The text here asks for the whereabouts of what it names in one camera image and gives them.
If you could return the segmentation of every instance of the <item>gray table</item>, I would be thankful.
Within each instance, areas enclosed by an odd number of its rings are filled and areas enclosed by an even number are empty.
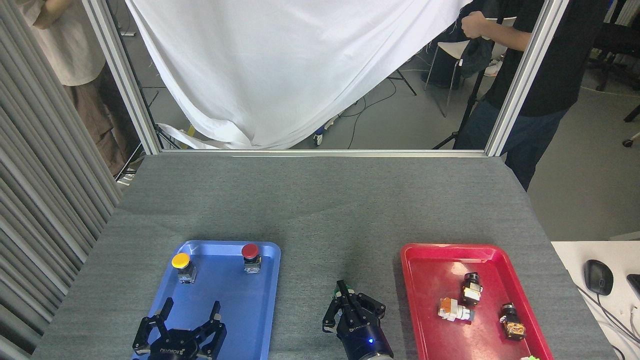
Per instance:
[[[193,153],[144,161],[33,359],[127,359],[170,254],[191,239],[281,248],[270,359],[345,358],[320,326],[338,279],[387,305],[396,359],[416,359],[399,260],[414,242],[500,246],[556,359],[616,359],[498,158]]]

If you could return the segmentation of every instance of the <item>gray curtain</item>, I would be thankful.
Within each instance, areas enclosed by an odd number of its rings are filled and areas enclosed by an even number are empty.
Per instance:
[[[0,54],[0,359],[27,359],[121,194],[11,0]]]

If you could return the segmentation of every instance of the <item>beige shirt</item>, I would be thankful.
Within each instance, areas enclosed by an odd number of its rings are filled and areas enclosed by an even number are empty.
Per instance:
[[[63,85],[83,85],[98,77],[105,58],[81,0],[74,0],[45,30],[33,26],[43,0],[15,3]]]

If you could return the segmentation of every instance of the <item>black electrical component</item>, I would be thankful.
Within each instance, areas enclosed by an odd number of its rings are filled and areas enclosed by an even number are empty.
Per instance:
[[[216,360],[227,335],[225,324],[220,322],[220,302],[213,304],[209,319],[193,330],[167,330],[164,322],[172,307],[173,299],[168,297],[158,314],[142,318],[132,346],[136,354],[149,354],[148,360]],[[160,337],[149,344],[149,335],[154,327],[158,328]],[[200,347],[211,334],[213,339]]]
[[[500,322],[507,335],[507,339],[522,340],[527,336],[525,327],[522,325],[522,322],[520,322],[520,318],[512,302],[502,305]]]
[[[363,293],[355,294],[343,280],[323,319],[322,330],[335,332],[349,360],[393,359],[389,342],[380,327],[385,305]],[[342,316],[336,325],[338,311]]]
[[[478,305],[482,289],[482,286],[480,286],[480,276],[478,276],[477,272],[465,274],[465,280],[462,282],[462,301],[468,305]]]

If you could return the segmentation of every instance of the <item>yellow button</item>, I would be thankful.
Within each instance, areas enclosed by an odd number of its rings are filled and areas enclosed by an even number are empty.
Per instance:
[[[173,259],[171,260],[171,265],[173,265],[173,267],[176,269],[184,269],[187,267],[187,265],[189,265],[189,260],[189,254],[181,252],[173,257]]]

